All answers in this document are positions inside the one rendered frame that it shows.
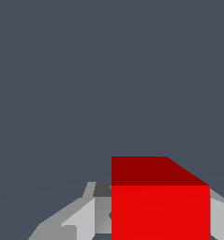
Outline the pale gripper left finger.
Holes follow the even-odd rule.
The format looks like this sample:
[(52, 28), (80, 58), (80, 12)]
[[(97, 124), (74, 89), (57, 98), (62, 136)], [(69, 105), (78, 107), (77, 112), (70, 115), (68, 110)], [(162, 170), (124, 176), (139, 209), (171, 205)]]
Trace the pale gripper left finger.
[(112, 184), (88, 182), (83, 195), (38, 224), (28, 240), (93, 240), (112, 233)]

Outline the red cube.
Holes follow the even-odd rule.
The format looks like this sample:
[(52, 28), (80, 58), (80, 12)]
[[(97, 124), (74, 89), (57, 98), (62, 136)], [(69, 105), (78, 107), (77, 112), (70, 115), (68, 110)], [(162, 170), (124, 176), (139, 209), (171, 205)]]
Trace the red cube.
[(210, 240), (210, 186), (168, 157), (113, 157), (112, 240)]

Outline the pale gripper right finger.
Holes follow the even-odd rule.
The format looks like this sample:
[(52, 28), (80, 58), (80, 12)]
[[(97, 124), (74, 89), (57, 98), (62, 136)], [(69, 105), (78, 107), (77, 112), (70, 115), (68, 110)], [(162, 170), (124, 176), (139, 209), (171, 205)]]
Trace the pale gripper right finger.
[(216, 240), (224, 240), (224, 197), (210, 190), (211, 235)]

